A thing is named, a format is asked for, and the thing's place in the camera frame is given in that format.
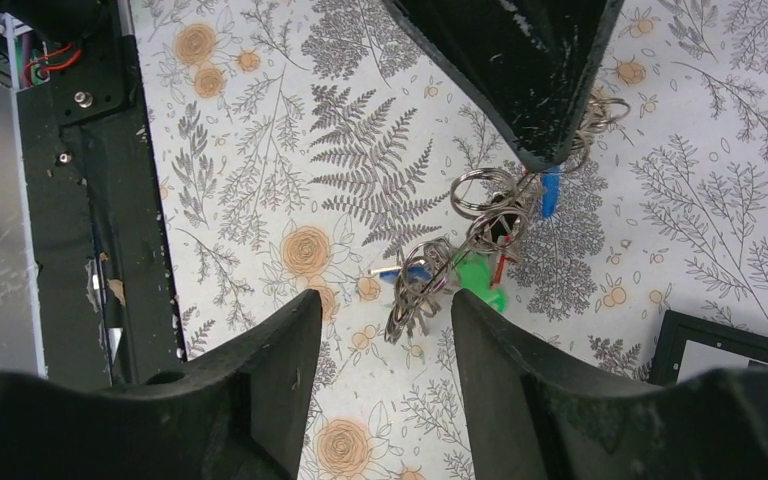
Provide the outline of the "light blue key tag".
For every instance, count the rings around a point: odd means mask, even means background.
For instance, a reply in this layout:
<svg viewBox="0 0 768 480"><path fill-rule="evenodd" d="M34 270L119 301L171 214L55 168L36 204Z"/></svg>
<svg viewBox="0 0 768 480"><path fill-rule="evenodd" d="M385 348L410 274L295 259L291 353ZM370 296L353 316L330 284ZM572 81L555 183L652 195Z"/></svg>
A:
<svg viewBox="0 0 768 480"><path fill-rule="evenodd" d="M372 277L375 277L379 279L382 282L388 283L388 284L395 284L398 278L402 275L403 268L401 266L390 266L390 267L383 267L378 269L371 269L368 271L368 274ZM428 282L431 280L432 275L429 272L428 268L420 263L420 264L414 264L408 267L407 273L405 274L405 278L409 282L413 281L422 281L422 282Z"/></svg>

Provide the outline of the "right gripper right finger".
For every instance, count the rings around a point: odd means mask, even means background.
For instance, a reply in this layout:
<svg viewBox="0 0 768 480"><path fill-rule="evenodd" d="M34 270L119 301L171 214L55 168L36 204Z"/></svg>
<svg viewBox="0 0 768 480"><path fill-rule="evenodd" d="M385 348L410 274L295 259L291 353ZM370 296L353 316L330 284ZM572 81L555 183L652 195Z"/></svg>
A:
<svg viewBox="0 0 768 480"><path fill-rule="evenodd" d="M477 478L768 479L768 369L659 387L553 347L467 290L451 319Z"/></svg>

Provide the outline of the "red key tag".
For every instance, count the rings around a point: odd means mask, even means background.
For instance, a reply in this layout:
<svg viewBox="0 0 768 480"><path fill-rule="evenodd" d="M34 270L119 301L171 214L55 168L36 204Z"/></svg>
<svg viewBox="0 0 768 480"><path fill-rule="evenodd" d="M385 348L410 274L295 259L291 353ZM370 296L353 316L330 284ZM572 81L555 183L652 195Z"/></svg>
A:
<svg viewBox="0 0 768 480"><path fill-rule="evenodd" d="M491 240L494 252L492 255L492 271L489 286L491 289L495 289L500 286L505 267L509 263L509 250L512 246L512 240L510 235L502 234L491 234Z"/></svg>

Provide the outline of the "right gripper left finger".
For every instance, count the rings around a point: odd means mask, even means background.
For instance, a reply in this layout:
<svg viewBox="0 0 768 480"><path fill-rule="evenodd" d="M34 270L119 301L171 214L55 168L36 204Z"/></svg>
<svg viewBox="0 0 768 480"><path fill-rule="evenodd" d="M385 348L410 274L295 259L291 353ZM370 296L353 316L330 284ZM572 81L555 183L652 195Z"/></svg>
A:
<svg viewBox="0 0 768 480"><path fill-rule="evenodd" d="M0 479L293 479L321 340L307 290L139 385L80 392L0 373Z"/></svg>

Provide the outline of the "green key tag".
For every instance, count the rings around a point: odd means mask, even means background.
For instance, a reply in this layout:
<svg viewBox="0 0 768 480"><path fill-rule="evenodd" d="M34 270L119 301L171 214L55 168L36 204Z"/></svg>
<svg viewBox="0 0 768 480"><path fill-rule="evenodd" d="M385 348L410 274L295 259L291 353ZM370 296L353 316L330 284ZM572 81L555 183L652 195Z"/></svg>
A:
<svg viewBox="0 0 768 480"><path fill-rule="evenodd" d="M508 296L501 286L494 283L494 273L488 261L481 255L467 253L455 266L459 285L472 292L495 311L503 313L508 306Z"/></svg>

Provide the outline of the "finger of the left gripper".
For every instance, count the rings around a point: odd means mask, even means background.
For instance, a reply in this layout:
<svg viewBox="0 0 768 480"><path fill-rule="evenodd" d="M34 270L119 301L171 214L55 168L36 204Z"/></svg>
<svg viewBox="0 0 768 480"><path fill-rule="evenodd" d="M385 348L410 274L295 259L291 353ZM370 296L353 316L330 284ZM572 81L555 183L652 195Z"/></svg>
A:
<svg viewBox="0 0 768 480"><path fill-rule="evenodd" d="M530 171L563 163L623 0L400 0L396 24Z"/></svg>

